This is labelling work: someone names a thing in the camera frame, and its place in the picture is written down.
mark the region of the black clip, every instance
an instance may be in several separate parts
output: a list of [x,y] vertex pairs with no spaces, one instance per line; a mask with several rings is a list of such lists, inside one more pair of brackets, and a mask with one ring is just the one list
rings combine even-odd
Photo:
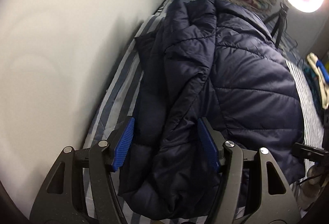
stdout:
[[[211,128],[206,118],[198,121],[198,125],[202,123],[208,131],[203,132],[200,138],[211,166],[214,162],[209,160],[209,152],[214,148],[224,150],[224,156],[218,160],[221,184],[205,224],[296,224],[301,217],[295,197],[269,150],[241,149],[234,142],[225,141],[220,132]],[[210,135],[210,141],[204,139],[206,133]],[[247,205],[244,216],[234,220],[244,168],[249,168]]]
[[[34,201],[30,221],[34,224],[127,224],[119,205],[110,172],[126,157],[134,130],[134,118],[127,117],[107,140],[75,151],[67,146],[46,176]],[[83,168],[89,168],[95,211],[88,216],[83,188]]]
[[295,143],[292,146],[292,155],[319,163],[321,167],[329,167],[329,152],[326,150]]

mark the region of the silver rivet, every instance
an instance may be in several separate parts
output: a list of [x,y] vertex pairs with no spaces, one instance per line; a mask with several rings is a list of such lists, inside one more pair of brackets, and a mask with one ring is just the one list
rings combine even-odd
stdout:
[[225,145],[226,145],[227,147],[232,148],[232,147],[234,147],[235,143],[232,142],[231,140],[227,140],[227,141],[225,142]]
[[98,146],[100,147],[105,147],[107,145],[107,141],[106,140],[101,140],[99,143],[98,143]]
[[269,150],[268,150],[267,148],[265,148],[265,147],[262,147],[262,148],[261,148],[261,153],[262,153],[263,155],[267,155],[267,154],[269,153]]
[[72,147],[71,146],[66,146],[63,150],[64,153],[68,154],[72,151]]

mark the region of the striped sheet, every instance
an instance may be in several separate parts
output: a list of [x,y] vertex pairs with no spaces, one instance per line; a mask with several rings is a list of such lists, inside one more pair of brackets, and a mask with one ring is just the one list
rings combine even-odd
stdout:
[[[322,148],[323,138],[323,125],[316,113],[312,93],[307,84],[306,78],[302,70],[290,61],[286,61],[287,66],[292,74],[297,92],[299,95],[300,103],[302,106],[303,117],[304,117],[304,133],[305,133],[305,144],[316,148]],[[305,160],[305,169],[309,170],[314,162]]]

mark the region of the quilted jacket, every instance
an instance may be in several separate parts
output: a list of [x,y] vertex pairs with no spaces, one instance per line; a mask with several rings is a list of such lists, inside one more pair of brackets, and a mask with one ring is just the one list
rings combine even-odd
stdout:
[[175,0],[136,47],[145,74],[119,188],[134,212],[153,220],[207,215],[220,177],[197,136],[203,116],[243,148],[268,148],[289,183],[304,177],[291,154],[304,139],[295,82],[256,15],[221,0]]

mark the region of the cable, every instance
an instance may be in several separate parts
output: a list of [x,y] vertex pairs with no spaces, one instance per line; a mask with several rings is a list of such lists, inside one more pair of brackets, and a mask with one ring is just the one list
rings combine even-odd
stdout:
[[309,181],[309,180],[315,179],[315,178],[317,178],[317,177],[323,176],[323,175],[325,175],[325,174],[328,174],[328,172],[329,172],[329,170],[327,170],[327,171],[325,171],[325,172],[323,172],[323,173],[321,173],[321,174],[319,174],[319,175],[315,175],[315,176],[309,177],[309,178],[307,178],[307,179],[305,179],[305,180],[302,180],[301,182],[297,183],[297,185],[301,185],[302,183],[304,183],[304,182],[306,182],[306,181]]
[[303,60],[303,65],[302,65],[302,70],[304,69],[304,59],[301,57],[298,61],[297,61],[297,58],[295,56],[295,54],[292,52],[294,49],[296,49],[298,47],[298,42],[297,40],[295,40],[292,36],[290,36],[288,33],[287,33],[287,29],[288,29],[288,21],[287,21],[287,17],[285,17],[285,20],[286,20],[286,29],[285,29],[285,35],[289,36],[290,39],[292,41],[295,41],[295,45],[289,49],[289,52],[293,55],[293,57],[295,58],[295,61],[296,61],[296,64],[297,66],[299,66],[299,63],[301,60]]

